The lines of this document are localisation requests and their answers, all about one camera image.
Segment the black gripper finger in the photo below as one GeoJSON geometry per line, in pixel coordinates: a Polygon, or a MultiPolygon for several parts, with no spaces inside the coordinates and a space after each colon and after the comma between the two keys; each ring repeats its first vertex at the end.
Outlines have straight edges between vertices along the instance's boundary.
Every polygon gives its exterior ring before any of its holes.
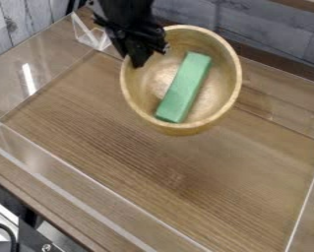
{"type": "Polygon", "coordinates": [[[161,54],[165,54],[170,47],[163,33],[147,34],[143,38],[143,44],[149,50],[157,51],[161,54]]]}
{"type": "Polygon", "coordinates": [[[154,52],[154,42],[158,40],[158,30],[125,31],[109,29],[111,42],[122,57],[129,56],[134,68],[141,68],[154,52]]]}

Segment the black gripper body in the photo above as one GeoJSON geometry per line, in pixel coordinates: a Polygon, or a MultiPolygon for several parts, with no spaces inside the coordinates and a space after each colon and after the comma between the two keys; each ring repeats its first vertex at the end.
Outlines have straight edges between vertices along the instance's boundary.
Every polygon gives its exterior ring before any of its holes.
{"type": "Polygon", "coordinates": [[[154,0],[95,0],[95,22],[147,43],[166,44],[166,32],[153,15],[154,0]]]}

